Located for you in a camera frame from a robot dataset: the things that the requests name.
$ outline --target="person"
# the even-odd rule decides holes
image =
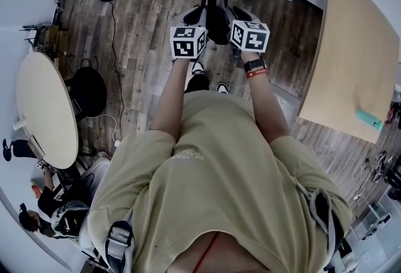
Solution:
[[[201,62],[184,95],[189,59],[175,61],[150,130],[122,141],[92,203],[104,259],[110,227],[129,214],[133,272],[315,273],[330,261],[333,228],[338,244],[352,212],[289,136],[263,60],[241,56],[252,104],[222,83],[209,91]]]
[[[43,167],[44,189],[38,200],[39,212],[27,210],[25,204],[20,205],[19,223],[30,232],[40,232],[45,236],[60,238],[51,228],[51,216],[55,210],[63,205],[62,201],[55,200],[54,185],[48,166]]]

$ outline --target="wire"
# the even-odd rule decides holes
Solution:
[[[55,2],[56,2],[56,13],[55,13],[53,22],[57,21],[58,15],[64,11],[64,8],[62,7],[63,1],[64,0],[55,0]]]
[[[114,48],[115,31],[116,31],[116,27],[115,27],[116,26],[116,20],[115,20],[115,16],[114,16],[114,5],[113,5],[113,3],[111,1],[109,1],[109,3],[112,5],[112,16],[113,16],[113,22],[114,22],[113,40],[112,40],[112,49],[113,49],[113,54],[114,54],[113,67],[114,67],[115,73],[117,75],[118,85],[120,87],[121,103],[123,105],[123,109],[120,112],[120,120],[119,120],[120,139],[122,141],[124,135],[123,135],[122,127],[121,127],[121,120],[122,120],[122,117],[123,117],[123,114],[124,114],[124,110],[125,110],[125,103],[124,103],[124,97],[123,97],[123,86],[121,84],[120,72],[118,71],[118,68],[117,68],[117,54],[116,54],[116,51],[115,51],[115,48]]]
[[[95,54],[94,57],[95,57],[95,59],[96,59],[96,70],[99,70],[98,56],[96,56],[96,54]]]
[[[206,251],[203,253],[203,255],[200,257],[198,263],[196,264],[193,273],[196,273],[196,272],[199,270],[199,267],[201,266],[203,260],[204,260],[205,257],[206,257],[206,254],[207,254],[207,253],[210,251],[210,249],[212,248],[214,242],[215,242],[216,239],[217,239],[217,236],[219,236],[219,233],[220,233],[220,232],[217,231],[216,234],[214,234],[212,241],[210,242],[210,244],[209,244],[209,246],[207,247]]]
[[[65,55],[65,54],[63,54],[61,51],[59,51],[59,50],[56,50],[57,51],[57,53],[59,53],[59,54],[62,54],[64,57],[72,57],[71,59],[70,59],[70,61],[69,61],[69,63],[68,63],[68,70],[70,71],[70,73],[71,74],[74,74],[74,72],[72,71],[72,69],[71,69],[71,63],[73,62],[73,59],[75,58],[75,55]]]
[[[80,68],[82,68],[82,64],[83,64],[85,61],[87,61],[87,62],[89,63],[89,67],[92,67],[92,63],[90,62],[90,60],[89,60],[88,58],[84,58],[83,60],[81,60]]]
[[[358,193],[355,195],[354,198],[356,198],[357,200],[362,196],[363,193],[365,193],[366,188],[365,188],[365,184],[369,181],[370,178],[370,166],[368,164],[369,169],[367,170],[367,168],[363,168],[363,164],[367,162],[366,159],[366,154],[362,155],[362,157],[359,159],[357,166],[355,167],[355,169],[352,172],[352,180],[356,181],[356,180],[362,180],[363,183],[361,185],[361,187],[359,188]],[[359,175],[355,176],[355,171],[357,171],[359,169]]]
[[[98,118],[98,117],[102,117],[102,116],[109,116],[109,117],[113,118],[113,120],[114,120],[115,127],[114,127],[114,130],[113,130],[112,139],[113,139],[113,141],[114,141],[114,143],[115,143],[115,142],[116,142],[116,139],[115,139],[115,137],[114,137],[114,134],[115,134],[115,131],[117,130],[117,121],[116,121],[116,119],[114,118],[113,115],[110,115],[110,114],[101,114],[101,115],[98,115],[98,116],[88,117],[88,118]]]

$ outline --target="red bracelet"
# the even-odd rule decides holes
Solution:
[[[268,70],[266,68],[262,68],[261,70],[250,71],[246,74],[246,78],[255,77],[260,74],[266,74]]]

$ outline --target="desk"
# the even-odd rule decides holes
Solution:
[[[398,35],[371,0],[326,0],[298,116],[376,143],[380,131],[360,121],[355,112],[361,108],[385,121],[398,52]]]
[[[46,55],[25,57],[16,96],[21,125],[44,151],[43,159],[56,168],[70,167],[78,153],[75,114],[64,81]]]

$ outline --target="wrist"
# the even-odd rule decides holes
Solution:
[[[173,68],[175,67],[188,68],[189,63],[190,63],[190,58],[175,59],[173,61]]]
[[[247,63],[248,61],[259,59],[260,56],[258,53],[254,53],[251,51],[243,51],[241,52],[241,58],[244,63]]]

